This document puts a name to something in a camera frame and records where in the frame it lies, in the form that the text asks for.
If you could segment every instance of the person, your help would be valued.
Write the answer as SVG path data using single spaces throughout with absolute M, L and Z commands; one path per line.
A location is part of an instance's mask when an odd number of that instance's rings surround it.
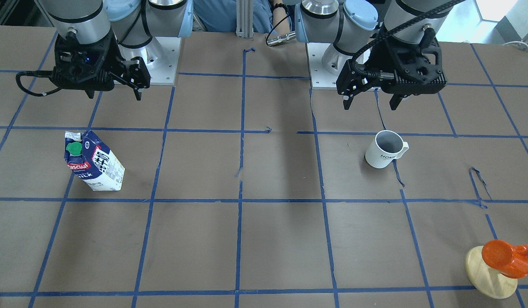
M 237 4 L 235 0 L 194 0 L 194 10 L 207 31 L 230 33 L 237 27 Z M 254 0 L 252 27 L 256 33 L 269 33 L 286 17 L 286 6 L 282 0 Z M 276 34 L 289 32 L 289 20 L 276 27 Z

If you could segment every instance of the orange handle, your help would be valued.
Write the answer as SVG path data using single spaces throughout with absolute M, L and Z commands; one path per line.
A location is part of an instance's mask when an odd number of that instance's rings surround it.
M 513 248 L 518 254 L 528 257 L 528 245 L 519 245 Z

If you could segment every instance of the green bottle cap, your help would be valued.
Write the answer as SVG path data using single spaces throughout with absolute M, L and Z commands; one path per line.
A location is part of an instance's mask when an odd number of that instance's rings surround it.
M 82 143 L 71 142 L 66 146 L 66 150 L 70 152 L 72 156 L 80 156 L 82 154 Z

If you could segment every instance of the person's arm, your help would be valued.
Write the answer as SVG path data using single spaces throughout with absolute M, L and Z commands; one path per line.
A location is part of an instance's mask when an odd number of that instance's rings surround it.
M 283 0 L 270 0 L 270 4 L 272 4 L 272 8 L 275 4 L 283 3 Z M 276 8 L 272 11 L 273 18 L 272 18 L 272 27 L 277 25 L 283 18 L 287 16 L 284 8 Z M 286 34 L 290 32 L 289 29 L 289 20 L 284 20 L 279 26 L 276 28 L 276 32 L 278 35 Z

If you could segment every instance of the wooden base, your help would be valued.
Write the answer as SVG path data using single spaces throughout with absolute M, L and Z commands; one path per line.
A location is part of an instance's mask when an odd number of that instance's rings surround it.
M 504 299 L 512 296 L 517 289 L 518 280 L 505 277 L 489 267 L 481 256 L 482 249 L 483 246 L 474 247 L 466 255 L 466 273 L 469 280 L 477 290 L 491 298 Z

